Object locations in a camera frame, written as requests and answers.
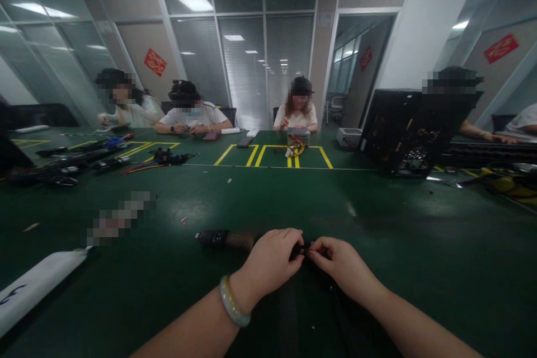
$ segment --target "person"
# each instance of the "person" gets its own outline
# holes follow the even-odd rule
[[[224,356],[240,330],[237,323],[244,327],[248,322],[244,318],[249,318],[256,304],[300,269],[304,256],[289,261],[297,243],[304,245],[301,230],[267,232],[242,268],[227,281],[223,278],[223,288],[209,292],[132,357]],[[347,242],[319,238],[309,247],[308,258],[329,274],[347,296],[373,314],[406,358],[481,357],[425,313],[389,291]],[[231,309],[229,314],[221,295]]]
[[[452,95],[473,94],[475,87],[484,81],[482,76],[478,76],[476,71],[469,70],[461,66],[449,66],[435,73],[435,78],[428,80],[427,93],[447,93]],[[516,144],[517,140],[508,137],[492,134],[489,131],[481,130],[472,125],[468,120],[464,120],[459,128],[459,133],[467,137],[482,139],[489,142],[499,142]]]
[[[513,133],[537,135],[537,103],[528,106],[505,126]]]
[[[278,109],[274,120],[274,130],[287,130],[288,127],[308,128],[312,133],[317,131],[317,115],[312,103],[312,83],[305,78],[296,77],[291,82],[291,91],[287,101]]]
[[[488,142],[496,143],[505,143],[505,144],[516,144],[517,140],[505,136],[500,136],[498,134],[493,134],[490,131],[481,130],[478,127],[475,127],[468,120],[465,120],[459,129],[459,133],[465,135],[466,137],[471,137],[475,139],[482,139]]]
[[[201,135],[233,127],[229,119],[213,103],[203,100],[196,86],[190,81],[173,81],[169,96],[175,107],[155,124],[157,133],[188,132],[192,135]]]
[[[137,89],[124,71],[106,68],[98,74],[95,82],[116,105],[113,115],[97,115],[103,126],[128,123],[131,128],[149,128],[164,116],[157,100]]]

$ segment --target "doorway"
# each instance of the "doorway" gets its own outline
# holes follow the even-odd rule
[[[362,127],[395,16],[340,15],[324,102],[324,130]]]

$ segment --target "woman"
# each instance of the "woman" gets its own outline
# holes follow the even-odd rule
[[[104,69],[95,80],[98,87],[107,92],[110,101],[116,105],[113,115],[97,115],[103,126],[112,124],[130,124],[131,128],[150,128],[158,122],[164,113],[157,100],[137,89],[129,75],[124,71]]]
[[[287,130],[288,127],[308,128],[317,131],[317,115],[312,104],[312,84],[302,77],[296,77],[291,83],[287,101],[281,105],[274,120],[274,130]]]
[[[239,330],[246,327],[251,318],[254,320],[251,312],[257,303],[284,285],[300,269],[304,256],[289,260],[296,244],[304,245],[301,230],[268,231],[257,241],[240,270],[229,278],[222,277],[219,287],[149,340],[131,358],[224,356]],[[308,258],[332,277],[349,298],[375,317],[403,356],[481,357],[464,341],[381,284],[347,242],[319,238],[309,247]]]

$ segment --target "black computer case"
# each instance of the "black computer case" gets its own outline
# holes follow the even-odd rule
[[[378,89],[359,149],[390,177],[426,178],[481,93]]]

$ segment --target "door frame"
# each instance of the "door frame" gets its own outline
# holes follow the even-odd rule
[[[324,108],[326,105],[326,94],[328,93],[328,81],[330,79],[330,73],[332,71],[332,60],[333,60],[333,54],[334,54],[334,46],[336,44],[336,33],[337,33],[337,26],[340,22],[340,16],[361,16],[361,15],[385,15],[390,14],[395,16],[394,23],[392,24],[392,30],[390,34],[388,35],[388,41],[386,42],[384,52],[388,51],[390,48],[390,45],[392,43],[393,34],[396,31],[396,27],[401,21],[401,10],[403,7],[357,7],[357,8],[338,8],[336,9],[335,15],[334,15],[334,23],[332,24],[332,35],[330,37],[330,47],[328,49],[328,61],[326,66],[326,76],[324,78],[324,87],[323,87],[323,97],[321,102],[321,111],[324,114]],[[376,82],[378,78],[381,76],[381,72],[385,69],[385,61],[386,58],[382,57],[382,61],[380,62],[378,66],[378,70],[376,72],[375,78],[373,80],[373,83],[370,88],[370,93],[372,93],[373,89],[376,87]],[[362,119],[363,121],[364,116],[367,115],[367,112],[369,110],[369,103],[371,101],[371,96],[368,94],[368,101],[366,102],[366,109],[365,113],[362,113]]]

